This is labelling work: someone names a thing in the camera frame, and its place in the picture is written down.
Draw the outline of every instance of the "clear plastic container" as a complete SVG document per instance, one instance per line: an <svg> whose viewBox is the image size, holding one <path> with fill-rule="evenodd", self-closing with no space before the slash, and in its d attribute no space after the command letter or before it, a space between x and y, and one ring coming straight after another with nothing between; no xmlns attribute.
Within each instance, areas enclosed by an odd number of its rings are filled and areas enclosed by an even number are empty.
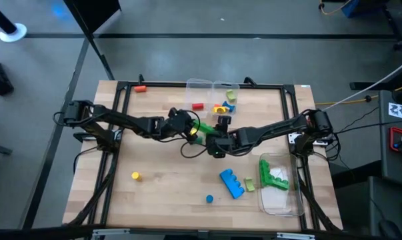
<svg viewBox="0 0 402 240"><path fill-rule="evenodd" d="M230 101L227 97L227 92L231 91L232 94L235 96L236 100ZM226 113L214 113L211 109L213 115L230 115L233 116L237 111L237 101L238 101L238 91L239 91L239 84L237 83L226 83L222 81L215 81L213 84L213 102L212 107L214 104L222 105L225 101L230 104L231 106L235 106L232 112L228 111Z"/></svg>
<svg viewBox="0 0 402 240"><path fill-rule="evenodd" d="M186 83L185 109L192 110L192 104L203 103L203 110L196 110L200 118L205 118L212 109L211 96L213 82L202 79L189 79Z"/></svg>
<svg viewBox="0 0 402 240"><path fill-rule="evenodd" d="M261 186L259 192L260 208L271 215L279 216L300 216L304 214L303 203L301 202L301 191L297 178L297 158L291 154L264 153L260 160L266 160L269 164L270 174L275 178L287 180L288 190L281 190L273 186ZM259 164L258 183L261 185Z"/></svg>

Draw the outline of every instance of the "floor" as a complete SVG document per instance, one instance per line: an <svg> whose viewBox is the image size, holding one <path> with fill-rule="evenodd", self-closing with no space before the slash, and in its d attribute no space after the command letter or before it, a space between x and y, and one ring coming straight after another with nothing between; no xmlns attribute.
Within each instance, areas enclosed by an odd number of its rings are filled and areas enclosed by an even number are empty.
<svg viewBox="0 0 402 240"><path fill-rule="evenodd" d="M96 33L391 34L381 12L353 19L341 12L324 16L316 0L125 0L120 4L122 13ZM338 6L326 4L327 9ZM390 2L389 8L402 29L398 1ZM0 229L12 229L24 221L53 137L52 114L60 110L72 78L77 86L71 97L91 100L98 80L108 78L94 50L84 51L83 38L41 37L81 33L62 1L0 1L0 10L32 33L16 43L0 41L0 62L15 87L12 94L0 97L0 144L13 150L10 156L0 155ZM119 80L136 80L142 73L147 81L198 78L240 83L250 76L258 83L310 85L318 103L341 100L354 93L349 82L376 81L402 64L402 54L392 50L393 40L120 38L96 39L96 43ZM376 106L376 101L343 105L329 115L339 130ZM376 123L377 114L357 124ZM34 227L61 224L72 160L81 146L73 132L64 129L61 134ZM353 168L379 159L378 136L378 127L345 133L342 160Z"/></svg>

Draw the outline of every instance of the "white cable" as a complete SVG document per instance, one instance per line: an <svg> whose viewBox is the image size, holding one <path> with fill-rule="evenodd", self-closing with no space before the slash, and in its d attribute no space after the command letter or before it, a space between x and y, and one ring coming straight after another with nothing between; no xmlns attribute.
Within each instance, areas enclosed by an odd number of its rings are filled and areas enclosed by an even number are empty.
<svg viewBox="0 0 402 240"><path fill-rule="evenodd" d="M402 65L401 65L400 67L396 68L396 70L394 70L394 71L391 72L390 74L388 74L388 76L382 78L380 81L378 81L378 82L372 84L371 86L367 87L366 89L364 89L364 90L362 90L362 91L359 91L359 92L353 94L353 95L350 96L350 97L346 97L345 99L343 99L343 100L341 100L341 101L339 101L339 102L336 102L336 103L334 103L333 105L331 105L331 106L329 106L329 107L324 108L323 111L326 111L326 110L328 110L328 109L330 109L330 108L332 108L332 107L334 107L334 106L337 106L338 104L340 104L340 103L342 103L342 102L344 102L344 101L347 101L347 100L351 99L351 98L354 97L354 96L357 96L357 95L359 95L359 94L361 94L361 93L367 91L368 89L370 89L370 88L376 86L377 84L381 83L382 81L386 81L388 78L392 77L392 75L394 75L396 72L398 72L398 71L401 70L401 69L402 69Z"/></svg>

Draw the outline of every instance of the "green plastic piece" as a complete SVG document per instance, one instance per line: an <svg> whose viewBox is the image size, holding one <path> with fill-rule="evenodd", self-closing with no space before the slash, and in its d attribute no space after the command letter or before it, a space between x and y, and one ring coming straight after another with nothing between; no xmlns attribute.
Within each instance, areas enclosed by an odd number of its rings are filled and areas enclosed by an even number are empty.
<svg viewBox="0 0 402 240"><path fill-rule="evenodd" d="M270 174L269 163L266 162L266 160L261 159L259 165L260 165L260 167L259 167L260 168L260 181L261 181L262 187L272 186L272 187L277 187L281 190L289 189L289 183L287 180L282 180L279 177L275 178L273 175Z"/></svg>
<svg viewBox="0 0 402 240"><path fill-rule="evenodd" d="M195 123L195 125L193 127L197 129L198 128L198 120L197 119L194 120L194 123ZM205 134L215 132L214 127L212 127L212 126L210 126L210 125L208 125L206 123L201 123L201 126L199 127L199 130L201 132L205 133Z"/></svg>
<svg viewBox="0 0 402 240"><path fill-rule="evenodd" d="M202 144L202 140L203 140L202 137L198 136L198 138L196 138L195 142Z"/></svg>
<svg viewBox="0 0 402 240"><path fill-rule="evenodd" d="M233 93L233 90L227 90L227 91L226 91L226 96L227 96L228 100L229 100L231 103L236 100L236 96L235 96L235 94Z"/></svg>
<svg viewBox="0 0 402 240"><path fill-rule="evenodd" d="M245 181L245 186L247 186L247 191L254 191L255 190L252 178L246 177L246 178L244 178L244 181Z"/></svg>

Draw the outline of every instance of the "wooden tabletop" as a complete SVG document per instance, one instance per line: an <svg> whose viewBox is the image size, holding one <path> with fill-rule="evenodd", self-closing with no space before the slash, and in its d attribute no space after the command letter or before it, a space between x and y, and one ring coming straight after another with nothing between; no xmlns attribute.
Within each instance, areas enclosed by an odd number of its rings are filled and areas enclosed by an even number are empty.
<svg viewBox="0 0 402 240"><path fill-rule="evenodd" d="M94 102L111 108L116 84L116 81L100 81ZM295 90L300 111L315 108L309 86L296 85ZM127 113L135 117L167 117L170 108L183 108L184 102L184 88L148 87L145 93L136 93L132 89ZM289 97L287 102L291 109ZM278 90L240 89L237 113L229 128L260 127L282 120ZM211 118L201 121L215 124ZM82 150L95 144L94 141L84 142ZM258 190L245 192L240 198L233 199L219 177L220 172L230 168L242 186L245 177L252 177L256 182L258 167L255 166L259 156L262 153L288 154L286 137L264 141L246 156L226 156L224 159L214 159L207 153L194 159L183 158L180 155L182 144L182 141L160 143L138 137L130 130L124 131L107 218L109 227L250 231L300 229L298 217L278 217L262 212ZM186 155L202 150L202 146L186 147ZM315 151L325 154L324 148L315 147ZM64 223L71 221L92 196L100 158L100 151L80 156ZM318 204L332 222L342 228L328 163L312 155L309 167ZM131 178L134 171L141 174L142 182ZM207 204L205 197L209 194L214 196L214 202ZM304 202L307 224L312 227L308 204L306 200ZM96 223L99 222L102 206L103 198L97 208Z"/></svg>

